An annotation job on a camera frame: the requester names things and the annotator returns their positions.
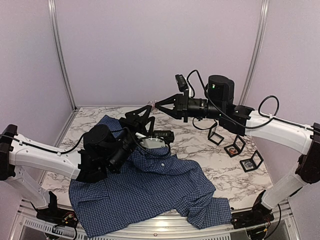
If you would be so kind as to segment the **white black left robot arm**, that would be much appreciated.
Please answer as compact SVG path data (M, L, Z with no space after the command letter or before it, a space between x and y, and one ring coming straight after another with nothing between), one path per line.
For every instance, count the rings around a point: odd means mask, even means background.
M55 146L40 143L18 132L18 126L9 124L0 137L0 180L9 183L24 198L30 200L53 223L63 219L63 211L50 203L50 194L25 172L24 167L40 169L76 179L81 155L77 150L67 152Z

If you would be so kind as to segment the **brown round brooch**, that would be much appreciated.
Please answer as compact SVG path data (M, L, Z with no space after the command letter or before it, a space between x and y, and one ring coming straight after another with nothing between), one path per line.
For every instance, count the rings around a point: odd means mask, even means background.
M157 100L151 100L148 102L148 105L150 105L154 108L156 103L157 103Z

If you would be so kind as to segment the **blue checked shirt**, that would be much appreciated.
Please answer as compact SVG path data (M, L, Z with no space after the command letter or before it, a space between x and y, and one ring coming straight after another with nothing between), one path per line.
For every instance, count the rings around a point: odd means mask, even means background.
M88 237L98 237L176 210L199 229L229 224L227 198L194 160L135 150L119 174L95 183L71 180L69 201Z

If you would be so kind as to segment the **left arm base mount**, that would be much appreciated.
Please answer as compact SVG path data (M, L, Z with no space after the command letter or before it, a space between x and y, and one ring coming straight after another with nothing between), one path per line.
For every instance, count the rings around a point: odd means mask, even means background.
M76 213L73 210L67 210L58 207L57 196L49 191L49 204L47 208L38 209L35 208L37 212L36 217L40 220L50 222L59 226L67 226L71 228L76 228L79 220L76 216Z

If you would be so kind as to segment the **orange rimmed round brooch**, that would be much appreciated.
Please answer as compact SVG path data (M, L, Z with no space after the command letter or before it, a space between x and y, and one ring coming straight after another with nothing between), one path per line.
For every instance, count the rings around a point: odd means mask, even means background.
M231 153L231 154L237 154L238 153L238 151L236 150L236 149L234 149L234 148L230 148L229 149L229 152Z

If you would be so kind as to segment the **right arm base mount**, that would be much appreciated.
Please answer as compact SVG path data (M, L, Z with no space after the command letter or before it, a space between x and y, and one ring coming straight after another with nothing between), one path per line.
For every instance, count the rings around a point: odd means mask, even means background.
M272 210L262 205L262 197L266 190L262 191L256 198L252 208L246 211L232 213L231 224L234 229L247 228L265 224L275 219Z

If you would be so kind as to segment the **white blue round brooch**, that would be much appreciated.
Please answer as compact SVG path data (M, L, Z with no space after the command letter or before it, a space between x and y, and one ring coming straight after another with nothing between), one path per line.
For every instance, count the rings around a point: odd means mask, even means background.
M249 161L246 162L245 165L246 165L247 168L251 168L253 166L253 164L251 162L249 162Z

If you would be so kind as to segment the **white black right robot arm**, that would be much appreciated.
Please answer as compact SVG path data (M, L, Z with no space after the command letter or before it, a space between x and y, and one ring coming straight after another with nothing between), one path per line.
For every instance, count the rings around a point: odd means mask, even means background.
M155 107L174 119L188 121L189 117L214 119L229 132L239 136L265 139L299 152L297 167L282 177L273 187L256 199L247 219L258 224L282 200L298 192L307 184L320 180L320 125L302 125L266 115L244 105L235 105L233 80L211 75L203 85L205 98L190 96L189 79L175 77L180 93L161 100Z

